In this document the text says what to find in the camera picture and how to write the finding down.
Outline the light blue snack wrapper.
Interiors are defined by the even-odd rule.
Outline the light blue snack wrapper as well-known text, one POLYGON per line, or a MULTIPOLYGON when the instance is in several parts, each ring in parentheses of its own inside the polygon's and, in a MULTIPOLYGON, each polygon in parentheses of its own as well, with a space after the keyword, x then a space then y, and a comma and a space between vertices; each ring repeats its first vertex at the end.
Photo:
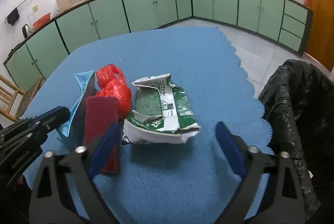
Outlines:
POLYGON ((68 148, 82 146, 84 142, 85 99, 96 94, 95 71, 77 73, 81 95, 70 110, 70 119, 57 129, 58 140, 68 148))

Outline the dark red scouring pad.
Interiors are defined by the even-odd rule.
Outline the dark red scouring pad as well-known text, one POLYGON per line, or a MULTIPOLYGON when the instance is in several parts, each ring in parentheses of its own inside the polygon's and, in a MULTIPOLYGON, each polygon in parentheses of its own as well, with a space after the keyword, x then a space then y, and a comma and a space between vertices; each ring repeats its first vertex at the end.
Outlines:
MULTIPOLYGON (((88 145, 96 136, 104 135, 109 127, 118 125, 119 101, 111 96, 89 96, 85 99, 84 145, 88 145)), ((103 173, 118 174, 120 171, 119 141, 109 153, 103 173)))

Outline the green white crushed carton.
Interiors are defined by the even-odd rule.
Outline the green white crushed carton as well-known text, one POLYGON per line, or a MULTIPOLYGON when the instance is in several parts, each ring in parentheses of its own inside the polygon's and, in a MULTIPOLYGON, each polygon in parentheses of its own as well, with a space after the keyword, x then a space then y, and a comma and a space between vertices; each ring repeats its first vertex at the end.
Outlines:
POLYGON ((200 133, 183 87, 171 74, 143 77, 133 81, 135 109, 123 124, 122 144, 185 144, 200 133))

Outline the red plastic bag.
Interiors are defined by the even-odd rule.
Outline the red plastic bag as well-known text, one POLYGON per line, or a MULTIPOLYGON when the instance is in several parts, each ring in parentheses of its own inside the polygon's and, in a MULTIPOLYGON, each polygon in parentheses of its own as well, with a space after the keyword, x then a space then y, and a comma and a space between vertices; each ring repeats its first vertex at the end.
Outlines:
POLYGON ((132 96, 122 70, 114 64, 109 64, 99 69, 96 76, 97 84, 101 88, 97 95, 115 97, 119 101, 119 118, 127 118, 132 109, 132 96))

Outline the black lined trash bin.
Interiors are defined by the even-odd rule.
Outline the black lined trash bin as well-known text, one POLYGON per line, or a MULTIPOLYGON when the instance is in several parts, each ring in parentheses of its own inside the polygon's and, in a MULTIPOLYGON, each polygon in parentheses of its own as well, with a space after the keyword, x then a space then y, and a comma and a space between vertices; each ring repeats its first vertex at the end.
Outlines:
POLYGON ((307 223, 333 223, 333 81, 312 64, 286 60, 258 97, 272 127, 268 146, 292 158, 307 223))

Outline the green lower kitchen cabinets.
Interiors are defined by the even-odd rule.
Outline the green lower kitchen cabinets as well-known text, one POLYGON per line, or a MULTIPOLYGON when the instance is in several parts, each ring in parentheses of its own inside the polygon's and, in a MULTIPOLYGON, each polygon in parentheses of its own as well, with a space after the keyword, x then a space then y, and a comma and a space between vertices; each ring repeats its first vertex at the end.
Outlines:
POLYGON ((3 64, 15 84, 27 90, 81 46, 190 18, 235 27, 303 55, 312 16, 293 0, 89 0, 48 20, 3 64))

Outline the wooden chair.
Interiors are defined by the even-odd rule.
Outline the wooden chair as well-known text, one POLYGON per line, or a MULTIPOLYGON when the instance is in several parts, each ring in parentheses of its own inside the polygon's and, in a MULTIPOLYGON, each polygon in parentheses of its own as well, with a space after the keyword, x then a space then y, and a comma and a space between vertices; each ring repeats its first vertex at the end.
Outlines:
POLYGON ((24 91, 10 82, 4 76, 1 76, 1 83, 11 89, 11 91, 9 91, 1 86, 1 102, 5 105, 5 107, 1 107, 1 116, 5 117, 11 122, 18 122, 32 102, 33 98, 38 93, 43 81, 44 77, 40 76, 34 85, 32 85, 27 91, 24 91), (15 113, 13 113, 11 110, 18 96, 20 96, 20 102, 15 113))

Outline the steel electric kettle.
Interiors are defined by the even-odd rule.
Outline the steel electric kettle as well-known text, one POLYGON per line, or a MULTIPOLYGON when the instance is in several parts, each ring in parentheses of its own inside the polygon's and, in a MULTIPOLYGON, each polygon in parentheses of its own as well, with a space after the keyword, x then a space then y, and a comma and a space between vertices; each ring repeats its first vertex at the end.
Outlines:
POLYGON ((22 27, 22 34, 23 34, 23 37, 26 39, 28 37, 30 37, 32 33, 32 29, 31 27, 28 25, 28 24, 25 24, 23 27, 22 27))

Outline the dark hanging towel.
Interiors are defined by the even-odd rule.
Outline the dark hanging towel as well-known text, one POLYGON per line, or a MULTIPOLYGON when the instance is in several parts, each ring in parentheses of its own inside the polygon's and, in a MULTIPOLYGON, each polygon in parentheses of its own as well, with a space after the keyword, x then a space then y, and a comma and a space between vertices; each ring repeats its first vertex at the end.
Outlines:
POLYGON ((19 19, 20 15, 17 8, 14 8, 10 14, 6 17, 7 23, 13 26, 16 21, 19 19))

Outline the red plastic basin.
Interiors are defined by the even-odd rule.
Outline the red plastic basin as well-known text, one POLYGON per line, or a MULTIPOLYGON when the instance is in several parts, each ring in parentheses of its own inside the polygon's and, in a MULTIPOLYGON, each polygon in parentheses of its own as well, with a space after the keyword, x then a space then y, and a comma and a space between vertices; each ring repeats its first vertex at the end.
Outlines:
POLYGON ((33 27, 37 30, 40 29, 41 27, 43 27, 43 25, 47 24, 50 21, 50 16, 51 13, 43 15, 41 18, 33 23, 33 27))

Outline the brown wooden door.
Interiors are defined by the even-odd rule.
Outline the brown wooden door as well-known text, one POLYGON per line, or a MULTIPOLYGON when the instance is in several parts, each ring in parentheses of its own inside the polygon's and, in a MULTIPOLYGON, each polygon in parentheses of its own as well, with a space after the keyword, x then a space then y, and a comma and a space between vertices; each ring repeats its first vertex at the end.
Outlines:
POLYGON ((333 0, 310 0, 313 11, 306 53, 333 69, 333 0))

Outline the wall towel rail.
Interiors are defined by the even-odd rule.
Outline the wall towel rail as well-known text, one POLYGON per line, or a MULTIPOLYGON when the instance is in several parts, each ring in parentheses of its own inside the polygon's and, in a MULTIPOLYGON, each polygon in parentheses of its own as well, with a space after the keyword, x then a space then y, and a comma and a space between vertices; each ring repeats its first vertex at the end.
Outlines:
POLYGON ((20 7, 22 4, 24 4, 26 1, 27 1, 27 0, 23 0, 23 1, 16 7, 16 9, 17 9, 18 7, 20 7))

